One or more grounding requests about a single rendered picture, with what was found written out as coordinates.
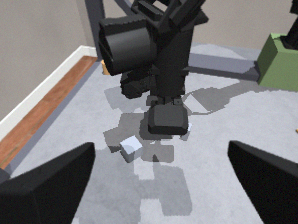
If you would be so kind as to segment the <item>tan cylinder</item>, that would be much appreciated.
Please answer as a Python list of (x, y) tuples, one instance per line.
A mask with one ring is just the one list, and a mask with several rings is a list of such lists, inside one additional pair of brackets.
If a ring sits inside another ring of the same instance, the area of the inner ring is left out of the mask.
[(109, 72), (108, 72), (108, 70), (106, 69), (106, 66), (105, 66), (103, 60), (101, 61), (101, 63), (102, 63), (102, 67), (103, 67), (103, 72), (104, 72), (104, 74), (105, 74), (105, 75), (110, 75)]

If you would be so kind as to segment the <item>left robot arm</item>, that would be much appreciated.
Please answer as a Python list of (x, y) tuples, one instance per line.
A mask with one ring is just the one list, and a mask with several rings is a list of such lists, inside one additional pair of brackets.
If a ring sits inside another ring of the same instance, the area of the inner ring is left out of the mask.
[[(155, 1), (134, 0), (134, 15), (99, 20), (102, 59), (111, 76), (122, 74), (121, 93), (128, 99), (139, 98), (149, 90), (150, 96), (157, 96), (152, 64), (186, 62), (194, 26), (209, 20), (200, 8), (206, 0), (157, 0), (167, 6), (165, 12), (153, 5)], [(298, 50), (298, 17), (287, 36), (279, 38), (285, 49)]]

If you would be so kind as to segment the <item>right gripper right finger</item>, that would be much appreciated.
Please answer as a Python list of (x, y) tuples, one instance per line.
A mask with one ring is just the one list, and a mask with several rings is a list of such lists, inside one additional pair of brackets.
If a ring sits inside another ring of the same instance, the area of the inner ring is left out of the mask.
[(264, 224), (298, 224), (298, 163), (237, 140), (227, 155)]

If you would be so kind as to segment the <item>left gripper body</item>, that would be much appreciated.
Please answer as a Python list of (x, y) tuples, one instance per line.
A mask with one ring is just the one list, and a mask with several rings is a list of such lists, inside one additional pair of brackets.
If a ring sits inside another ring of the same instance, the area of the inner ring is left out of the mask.
[(184, 136), (189, 127), (187, 109), (182, 106), (185, 78), (189, 75), (189, 59), (178, 65), (155, 61), (152, 75), (156, 75), (158, 104), (149, 108), (148, 132), (160, 135)]

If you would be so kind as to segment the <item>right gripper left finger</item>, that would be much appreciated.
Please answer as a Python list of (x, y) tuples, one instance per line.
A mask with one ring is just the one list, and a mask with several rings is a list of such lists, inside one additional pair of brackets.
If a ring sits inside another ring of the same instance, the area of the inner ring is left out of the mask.
[(95, 156), (86, 142), (0, 183), (0, 224), (71, 224)]

